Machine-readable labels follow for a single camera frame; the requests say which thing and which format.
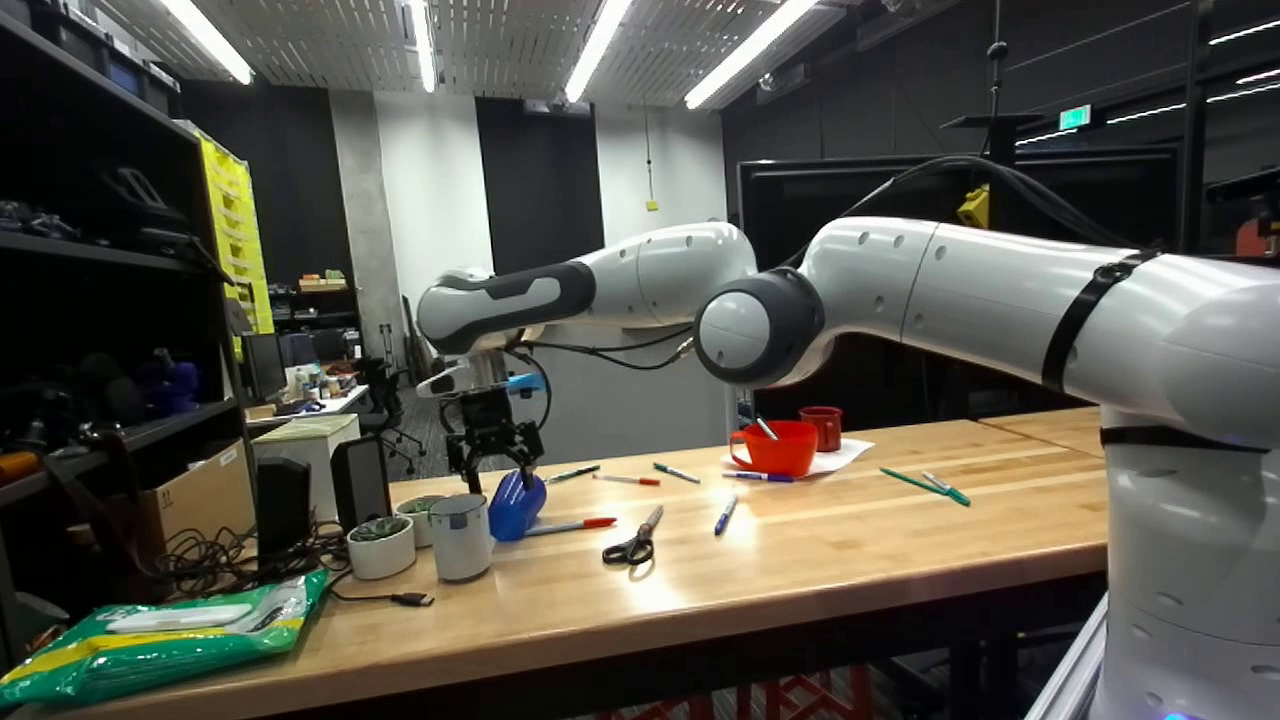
red cup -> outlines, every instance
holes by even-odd
[[[788,478],[788,479],[807,478],[807,465],[816,453],[816,430],[807,419],[774,419],[767,430],[776,434],[776,440],[763,438],[761,425],[734,434],[734,440],[728,440],[734,465],[745,471],[767,471],[767,478]]]
[[[843,417],[843,408],[836,408],[836,403],[803,403],[801,408],[801,419],[813,425],[816,438],[821,438],[816,440],[821,453],[836,453],[839,447],[839,434],[843,434],[839,417]]]

plastic bag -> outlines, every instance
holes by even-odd
[[[110,603],[0,677],[0,707],[100,706],[235,664],[287,658],[328,592],[314,567],[285,583],[184,603]]]

ceiling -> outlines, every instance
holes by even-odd
[[[267,85],[418,93],[395,0],[195,0]],[[677,109],[781,0],[636,0],[598,68],[592,106]],[[600,0],[427,0],[441,93],[560,99]],[[709,109],[836,28],[861,0],[821,0]],[[228,81],[160,7],[100,0],[179,81]]]

scissors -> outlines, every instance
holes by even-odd
[[[654,508],[654,516],[636,528],[636,536],[634,539],[625,539],[625,543],[610,543],[606,548],[606,565],[650,565],[654,561],[654,534],[656,534],[656,524],[663,522],[663,506],[659,508]]]

